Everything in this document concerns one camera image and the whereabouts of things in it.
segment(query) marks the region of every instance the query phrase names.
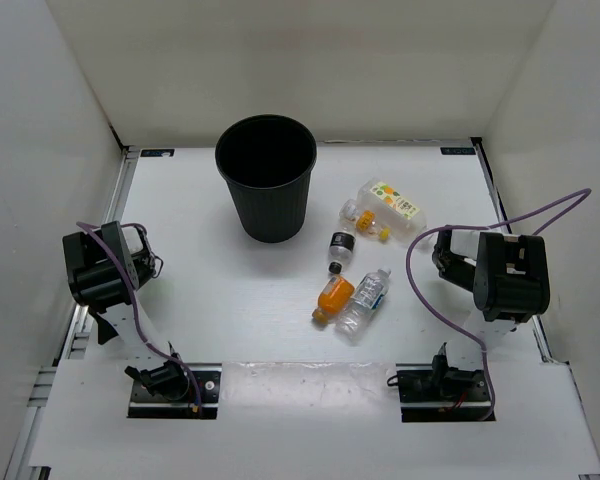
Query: juice bottle with yellow label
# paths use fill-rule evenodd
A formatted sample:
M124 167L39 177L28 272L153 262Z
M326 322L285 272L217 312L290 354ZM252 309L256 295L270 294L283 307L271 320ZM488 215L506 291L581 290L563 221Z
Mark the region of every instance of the juice bottle with yellow label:
M391 229L394 238L408 244L427 227L427 219L422 209L402 193L372 178L358 191L356 205L360 210L372 211L378 222Z
M344 277L334 275L318 297L318 308L313 311L313 319L321 324L329 323L349 301L355 290Z

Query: small bottle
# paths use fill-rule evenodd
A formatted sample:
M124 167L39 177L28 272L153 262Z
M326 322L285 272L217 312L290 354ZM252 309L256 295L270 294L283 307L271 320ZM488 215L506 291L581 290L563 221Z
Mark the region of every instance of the small bottle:
M381 242L386 242L391 234L391 229L376 219L376 214L371 210L361 210L355 200L347 200L340 209L340 220L355 225L356 229Z
M345 222L339 223L329 244L329 272L337 275L349 265L356 244L355 235L356 231L351 225Z
M424 212L385 182L372 178L358 191L359 209L369 209L391 228L398 241L408 244L427 227Z
M380 306L389 289L391 269L383 267L377 272L368 273L356 288L347 306L336 320L336 331L354 342L367 328L371 317Z
M313 319L323 325L329 323L353 293L354 287L340 275L331 277L318 297L318 308L313 311Z

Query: water bottle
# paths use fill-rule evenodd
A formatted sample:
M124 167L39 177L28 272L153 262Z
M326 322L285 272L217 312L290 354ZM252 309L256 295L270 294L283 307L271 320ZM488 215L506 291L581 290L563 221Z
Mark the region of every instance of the water bottle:
M338 315L337 332L344 334L352 342L357 339L371 322L371 317L386 295L389 289L389 275L391 269L388 267L365 275L347 306Z
M346 223L339 223L329 244L329 272L337 275L349 265L356 244L355 235L355 228Z

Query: plastic bottle cap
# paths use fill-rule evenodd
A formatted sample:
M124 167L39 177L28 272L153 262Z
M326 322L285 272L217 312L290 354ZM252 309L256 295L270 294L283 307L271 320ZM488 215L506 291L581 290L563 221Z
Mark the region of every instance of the plastic bottle cap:
M390 233L391 230L389 230L388 227L383 228L382 230L380 230L380 233L378 233L378 240L380 240L381 242L386 242L389 238Z
M342 265L340 263L338 263L338 262L331 262L329 264L329 271L331 273L338 274L338 273L340 273L342 271Z
M324 313L322 313L320 310L318 310L317 308L313 311L311 316L313 317L313 319L316 322L319 322L319 323L328 323L329 322L329 319L327 318L327 316Z
M340 213L344 218L346 218L350 222L355 222L356 214L358 213L358 208L356 207L356 204L353 200L347 200L347 202L342 207L342 210L340 210Z

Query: bottle label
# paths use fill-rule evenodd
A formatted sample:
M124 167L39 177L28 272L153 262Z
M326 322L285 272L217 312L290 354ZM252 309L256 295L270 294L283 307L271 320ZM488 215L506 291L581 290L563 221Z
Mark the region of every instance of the bottle label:
M325 285L325 287L322 289L322 294L329 295L331 293L331 290L333 290L333 287L335 286L337 281L338 281L338 277L331 277L329 279L329 281L327 282L327 284Z
M384 182L378 182L371 187L371 193L376 195L380 200L389 205L407 220L411 220L416 213L420 211L418 207Z
M331 237L330 247L344 247L349 251L353 251L353 246L356 244L356 237L349 233L336 232Z
M384 298L384 293L382 293L379 297L378 300L376 300L376 303L373 304L373 307L371 307L373 310L375 310L376 308L378 308L380 306L380 303L382 302L382 299Z
M382 297L384 297L384 285L382 282L377 278L367 275L360 282L351 299L363 307L374 310L380 305Z

